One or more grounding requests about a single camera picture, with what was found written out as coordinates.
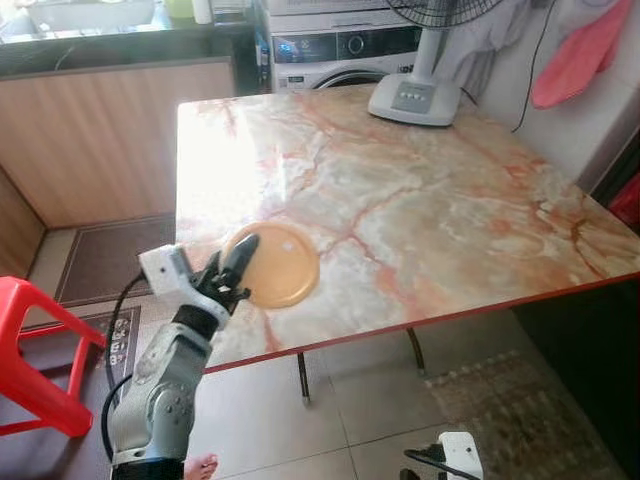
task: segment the round plate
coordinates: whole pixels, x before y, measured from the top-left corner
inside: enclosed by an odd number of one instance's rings
[[[225,248],[225,257],[251,233],[260,236],[260,243],[240,283],[240,287],[251,289],[249,301],[262,308],[289,307],[300,302],[315,287],[320,271],[311,240],[289,225],[254,223],[233,236]]]

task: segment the fan grille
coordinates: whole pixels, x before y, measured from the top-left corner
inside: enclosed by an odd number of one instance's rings
[[[501,0],[387,0],[389,6],[410,22],[426,28],[449,28],[469,22],[495,7]]]

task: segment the rug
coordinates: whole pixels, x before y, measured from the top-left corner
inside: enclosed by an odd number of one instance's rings
[[[82,317],[93,328],[106,332],[111,312]],[[133,370],[140,307],[126,308],[116,325],[111,363],[116,379]],[[20,342],[24,358],[61,388],[66,389],[78,336],[63,332]],[[0,479],[79,480],[108,479],[110,465],[102,447],[100,411],[109,391],[104,355],[92,346],[87,356],[80,400],[94,414],[87,435],[69,438],[53,428],[41,428],[0,437]],[[0,396],[0,423],[31,420],[33,416]]]
[[[578,412],[517,352],[427,382],[476,441],[485,480],[625,478]]]
[[[140,271],[139,253],[174,242],[174,215],[80,228],[55,299],[64,307],[115,300]],[[129,297],[150,293],[148,286],[140,283]]]

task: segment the washing machine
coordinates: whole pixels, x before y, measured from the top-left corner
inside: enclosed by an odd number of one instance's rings
[[[421,29],[384,8],[384,0],[282,1],[289,3],[280,4],[278,14],[258,3],[271,91],[373,83],[413,69]],[[364,5],[371,8],[357,9]]]

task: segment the marble tabletop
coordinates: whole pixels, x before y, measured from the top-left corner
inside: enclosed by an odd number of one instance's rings
[[[242,302],[208,371],[506,308],[640,272],[640,238],[500,124],[370,116],[370,86],[183,104],[177,242],[194,268],[246,224],[320,257],[293,307]]]

